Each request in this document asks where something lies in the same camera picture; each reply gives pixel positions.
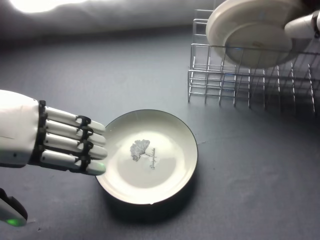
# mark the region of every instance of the table surface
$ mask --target table surface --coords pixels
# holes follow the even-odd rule
[[[0,88],[107,125],[138,109],[182,119],[198,166],[160,204],[114,200],[93,176],[37,166],[0,168],[0,187],[28,211],[28,224],[0,224],[1,240],[315,240],[320,238],[316,124],[187,101],[191,29],[50,40],[1,52]]]

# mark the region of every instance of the plate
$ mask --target plate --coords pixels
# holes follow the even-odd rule
[[[137,110],[105,131],[106,172],[97,176],[113,197],[130,204],[154,204],[179,192],[198,162],[196,139],[179,118],[158,110]]]
[[[284,31],[286,23],[306,11],[299,0],[227,0],[211,14],[207,39],[210,45],[228,47],[226,52],[214,48],[227,62],[269,68],[298,55],[289,51],[301,52],[309,45],[310,40],[291,39]],[[248,50],[242,56],[243,48]]]

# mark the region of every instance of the wire basket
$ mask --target wire basket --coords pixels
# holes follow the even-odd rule
[[[248,101],[278,106],[280,111],[310,107],[316,114],[320,108],[320,44],[313,40],[306,52],[276,51],[271,49],[239,48],[209,45],[206,25],[212,10],[196,10],[188,71],[188,101],[192,95]],[[256,57],[255,67],[247,67],[246,56]],[[234,64],[230,56],[237,59]],[[266,61],[274,61],[269,68]]]

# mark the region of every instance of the metal wire rack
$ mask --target metal wire rack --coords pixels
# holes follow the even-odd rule
[[[305,52],[285,52],[270,49],[239,48],[209,45],[206,25],[212,10],[196,10],[187,78],[188,101],[199,95],[207,102],[208,97],[248,101],[262,104],[265,109],[278,106],[280,111],[310,107],[313,114],[320,110],[320,44],[313,40]],[[246,56],[256,56],[256,67],[246,67]],[[236,56],[239,64],[230,61]],[[288,59],[278,64],[280,58]],[[265,60],[274,64],[260,68]]]

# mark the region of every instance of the ginkgo leaf print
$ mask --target ginkgo leaf print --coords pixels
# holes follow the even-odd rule
[[[156,156],[151,156],[146,153],[147,148],[149,147],[149,140],[136,140],[134,144],[130,147],[131,157],[134,161],[138,162],[142,155],[147,155],[152,158],[156,158]]]

